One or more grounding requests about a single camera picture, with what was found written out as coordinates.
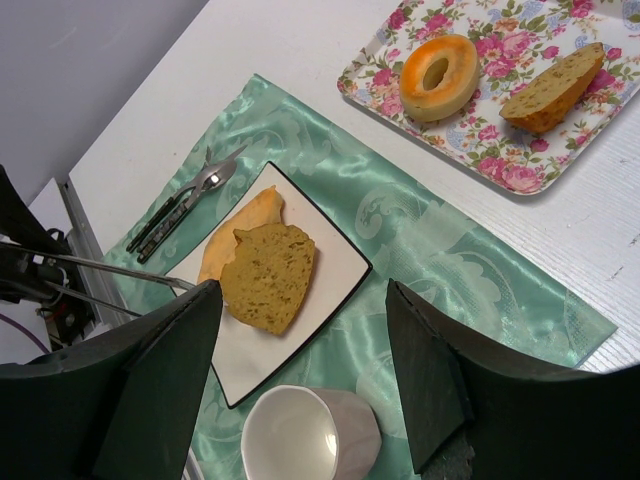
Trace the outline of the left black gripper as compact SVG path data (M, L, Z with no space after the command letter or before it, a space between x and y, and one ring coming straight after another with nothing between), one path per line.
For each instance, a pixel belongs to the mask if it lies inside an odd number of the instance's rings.
M65 234L40 224L5 170L1 171L1 236L1 301L34 303L36 314L54 328L50 338L55 350L82 338L95 319L92 307L56 289L86 292L79 268L53 258L70 252Z

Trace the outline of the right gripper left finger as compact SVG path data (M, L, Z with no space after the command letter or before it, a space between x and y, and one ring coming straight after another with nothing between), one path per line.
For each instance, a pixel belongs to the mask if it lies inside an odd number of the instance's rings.
M206 281L97 337L2 365L2 478L180 478L221 313L221 288Z

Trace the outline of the brown bread slice back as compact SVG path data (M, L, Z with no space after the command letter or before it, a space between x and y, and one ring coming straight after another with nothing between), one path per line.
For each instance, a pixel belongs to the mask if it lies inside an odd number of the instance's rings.
M282 335L305 300L315 242L299 227L265 224L236 229L235 258L221 273L227 310L238 321Z

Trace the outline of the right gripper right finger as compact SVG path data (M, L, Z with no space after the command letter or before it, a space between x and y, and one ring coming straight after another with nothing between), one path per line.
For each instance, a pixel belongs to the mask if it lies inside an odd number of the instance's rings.
M635 479L639 370L597 374L513 350L390 281L387 324L424 479Z

